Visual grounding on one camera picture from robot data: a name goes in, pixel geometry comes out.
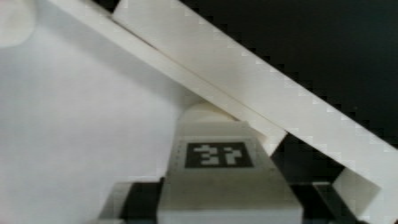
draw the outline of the white surface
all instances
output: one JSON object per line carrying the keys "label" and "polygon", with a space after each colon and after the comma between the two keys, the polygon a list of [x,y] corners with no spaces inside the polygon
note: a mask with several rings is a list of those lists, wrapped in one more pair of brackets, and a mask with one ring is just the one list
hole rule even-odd
{"label": "white surface", "polygon": [[229,114],[210,104],[196,104],[185,111],[178,122],[231,122],[235,118]]}
{"label": "white surface", "polygon": [[252,128],[267,136],[265,144],[268,153],[274,152],[286,131],[267,118],[247,108],[236,99],[217,89],[190,70],[171,60],[137,36],[110,20],[109,12],[87,0],[48,0],[71,14],[80,22],[98,31],[126,52],[153,66],[171,79],[192,92],[228,111],[228,113],[251,123]]}
{"label": "white surface", "polygon": [[[188,148],[192,143],[203,143],[201,147]],[[244,151],[233,148],[236,146],[222,148],[217,145],[212,146],[212,143],[244,143],[247,149]],[[238,167],[233,164],[238,164],[238,157],[245,155],[245,152],[252,166],[247,167],[245,163],[245,167]],[[190,156],[199,156],[199,168],[187,168]],[[226,165],[213,167],[224,160]],[[180,123],[160,195],[158,223],[288,224],[300,222],[302,205],[247,122]]]}
{"label": "white surface", "polygon": [[157,179],[197,97],[68,14],[0,49],[0,223],[87,224],[116,182]]}
{"label": "white surface", "polygon": [[0,0],[0,48],[27,41],[34,28],[34,0]]}

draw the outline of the white wall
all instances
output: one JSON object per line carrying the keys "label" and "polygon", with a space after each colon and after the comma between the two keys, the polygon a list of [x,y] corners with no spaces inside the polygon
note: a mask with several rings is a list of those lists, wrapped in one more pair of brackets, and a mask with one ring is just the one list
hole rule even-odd
{"label": "white wall", "polygon": [[39,1],[29,42],[0,49],[0,223],[96,218],[116,182],[157,179],[196,95]]}

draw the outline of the white panel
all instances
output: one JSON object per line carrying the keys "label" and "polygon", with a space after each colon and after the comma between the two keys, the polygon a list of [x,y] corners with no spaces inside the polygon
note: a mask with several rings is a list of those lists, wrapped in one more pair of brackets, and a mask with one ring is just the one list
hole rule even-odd
{"label": "white panel", "polygon": [[181,2],[123,0],[114,19],[222,94],[368,179],[391,184],[398,178],[389,172],[398,161],[396,149],[276,71]]}

